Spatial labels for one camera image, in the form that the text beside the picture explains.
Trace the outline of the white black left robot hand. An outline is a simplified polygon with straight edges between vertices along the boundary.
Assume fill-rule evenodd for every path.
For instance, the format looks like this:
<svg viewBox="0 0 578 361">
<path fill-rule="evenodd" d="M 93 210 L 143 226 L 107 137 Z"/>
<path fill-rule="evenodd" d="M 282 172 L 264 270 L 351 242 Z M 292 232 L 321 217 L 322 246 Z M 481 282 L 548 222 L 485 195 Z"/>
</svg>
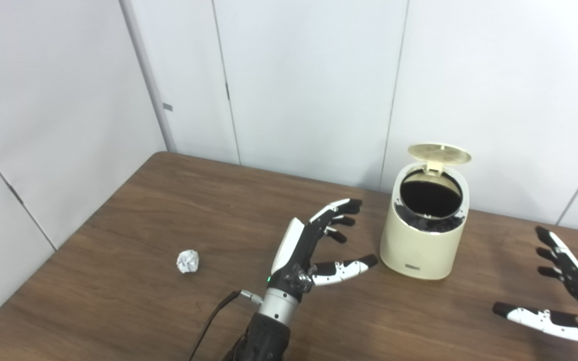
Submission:
<svg viewBox="0 0 578 361">
<path fill-rule="evenodd" d="M 355 219 L 351 215 L 358 214 L 362 204 L 360 199 L 342 199 L 324 206 L 305 223 L 292 219 L 276 252 L 267 288 L 301 302 L 303 295 L 315 286 L 340 283 L 378 265 L 375 254 L 353 260 L 312 262 L 323 237 L 339 244 L 347 242 L 347 237 L 335 229 L 335 225 L 353 226 Z"/>
</svg>

